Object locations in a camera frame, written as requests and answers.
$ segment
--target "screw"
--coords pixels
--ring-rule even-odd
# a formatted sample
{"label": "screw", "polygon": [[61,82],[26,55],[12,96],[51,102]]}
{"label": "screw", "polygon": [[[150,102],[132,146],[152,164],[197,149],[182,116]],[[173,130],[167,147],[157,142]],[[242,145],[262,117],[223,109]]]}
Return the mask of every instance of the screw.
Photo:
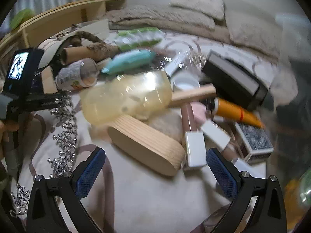
{"label": "screw", "polygon": [[40,180],[42,180],[42,178],[43,178],[42,175],[38,175],[38,176],[36,177],[36,181],[40,181]]}
{"label": "screw", "polygon": [[67,172],[64,172],[63,176],[65,178],[69,178],[71,176],[71,174],[72,174],[72,172],[67,171]]}
{"label": "screw", "polygon": [[249,177],[249,173],[247,171],[243,171],[243,172],[241,172],[241,174],[242,174],[242,176],[244,178],[248,178]]}
{"label": "screw", "polygon": [[277,181],[277,177],[274,176],[274,175],[271,175],[271,176],[270,176],[270,179],[271,179],[272,181]]}

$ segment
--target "wooden bed frame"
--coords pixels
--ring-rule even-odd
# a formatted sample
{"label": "wooden bed frame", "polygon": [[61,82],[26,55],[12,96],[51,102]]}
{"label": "wooden bed frame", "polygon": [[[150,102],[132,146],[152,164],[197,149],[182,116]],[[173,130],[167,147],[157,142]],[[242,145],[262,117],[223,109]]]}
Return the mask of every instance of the wooden bed frame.
{"label": "wooden bed frame", "polygon": [[0,57],[3,58],[12,45],[18,45],[18,48],[36,47],[72,24],[98,19],[107,11],[120,9],[125,2],[126,0],[81,0],[45,11],[24,22],[1,40]]}

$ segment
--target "pink sponge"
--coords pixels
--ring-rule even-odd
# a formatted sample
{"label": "pink sponge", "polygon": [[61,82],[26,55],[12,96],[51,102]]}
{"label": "pink sponge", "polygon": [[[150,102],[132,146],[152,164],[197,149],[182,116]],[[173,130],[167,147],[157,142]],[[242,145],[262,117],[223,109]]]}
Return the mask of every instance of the pink sponge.
{"label": "pink sponge", "polygon": [[194,115],[194,120],[196,122],[197,127],[201,127],[203,123],[206,121],[206,107],[204,104],[199,102],[192,102],[192,111]]}

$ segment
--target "green plush toy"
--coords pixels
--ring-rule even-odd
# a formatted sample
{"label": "green plush toy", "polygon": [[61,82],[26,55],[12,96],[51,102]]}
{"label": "green plush toy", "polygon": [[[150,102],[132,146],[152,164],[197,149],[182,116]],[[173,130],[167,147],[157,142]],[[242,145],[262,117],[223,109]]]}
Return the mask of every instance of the green plush toy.
{"label": "green plush toy", "polygon": [[34,17],[35,13],[31,9],[23,9],[16,14],[16,16],[10,22],[11,31],[16,29],[22,23],[26,22],[30,18]]}

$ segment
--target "silver tiara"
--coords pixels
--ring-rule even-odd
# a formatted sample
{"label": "silver tiara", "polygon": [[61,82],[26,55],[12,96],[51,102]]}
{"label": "silver tiara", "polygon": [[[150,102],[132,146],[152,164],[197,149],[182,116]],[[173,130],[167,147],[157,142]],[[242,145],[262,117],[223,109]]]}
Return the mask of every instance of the silver tiara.
{"label": "silver tiara", "polygon": [[[65,129],[57,136],[53,136],[56,140],[56,144],[61,148],[59,151],[59,158],[48,159],[53,169],[53,174],[50,178],[60,177],[66,171],[72,171],[77,148],[77,124],[75,117],[75,110],[73,109],[73,103],[71,96],[64,95],[59,99],[59,107],[51,110],[51,114],[55,115],[62,122],[62,127]],[[30,191],[26,191],[25,187],[22,187],[19,183],[16,183],[16,192],[11,193],[12,199],[16,210],[10,211],[11,216],[17,217],[18,215],[26,215],[28,209],[28,203],[30,198]]]}

